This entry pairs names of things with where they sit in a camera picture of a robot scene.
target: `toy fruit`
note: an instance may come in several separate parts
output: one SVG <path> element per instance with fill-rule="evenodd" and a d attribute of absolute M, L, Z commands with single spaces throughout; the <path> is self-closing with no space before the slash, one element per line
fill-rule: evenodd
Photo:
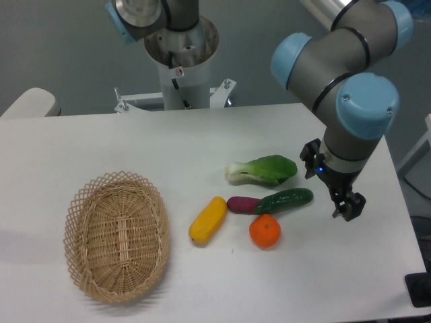
<path fill-rule="evenodd" d="M 281 236 L 281 227 L 269 214 L 258 216 L 250 224 L 250 237 L 256 245 L 268 248 L 277 243 Z"/>
<path fill-rule="evenodd" d="M 214 197 L 190 225 L 190 238 L 197 244 L 206 244 L 222 226 L 227 212 L 225 200 Z"/>

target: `metal screw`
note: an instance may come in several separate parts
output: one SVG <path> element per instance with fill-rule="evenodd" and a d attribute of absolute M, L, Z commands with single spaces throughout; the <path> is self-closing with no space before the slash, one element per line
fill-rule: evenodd
<path fill-rule="evenodd" d="M 224 80 L 224 88 L 228 89 L 229 88 L 229 84 L 230 84 L 230 80 L 229 79 L 225 79 Z"/>
<path fill-rule="evenodd" d="M 115 96 L 117 97 L 117 101 L 121 100 L 120 91 L 117 87 L 114 87 Z"/>
<path fill-rule="evenodd" d="M 124 109 L 124 111 L 129 111 L 129 106 L 127 105 L 126 100 L 121 100 L 121 103 L 123 103 L 123 109 Z"/>

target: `orange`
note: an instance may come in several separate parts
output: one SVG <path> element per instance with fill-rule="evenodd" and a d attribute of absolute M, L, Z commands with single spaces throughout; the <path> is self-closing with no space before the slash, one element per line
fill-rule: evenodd
<path fill-rule="evenodd" d="M 269 214 L 258 216 L 250 224 L 250 237 L 259 247 L 273 246 L 280 239 L 280 236 L 280 224 Z"/>

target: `yellow corn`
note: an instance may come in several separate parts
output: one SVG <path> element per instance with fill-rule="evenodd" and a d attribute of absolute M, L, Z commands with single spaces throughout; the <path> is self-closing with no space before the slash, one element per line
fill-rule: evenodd
<path fill-rule="evenodd" d="M 220 196 L 214 197 L 190 225 L 190 238 L 197 244 L 206 244 L 222 226 L 227 212 L 226 201 Z"/>

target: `green leafy vegetable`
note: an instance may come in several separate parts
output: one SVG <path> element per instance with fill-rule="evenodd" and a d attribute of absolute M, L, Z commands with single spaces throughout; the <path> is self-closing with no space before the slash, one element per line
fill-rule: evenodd
<path fill-rule="evenodd" d="M 226 167 L 226 177 L 230 182 L 247 181 L 255 184 L 277 186 L 298 172 L 294 161 L 271 155 L 246 163 L 234 161 Z"/>

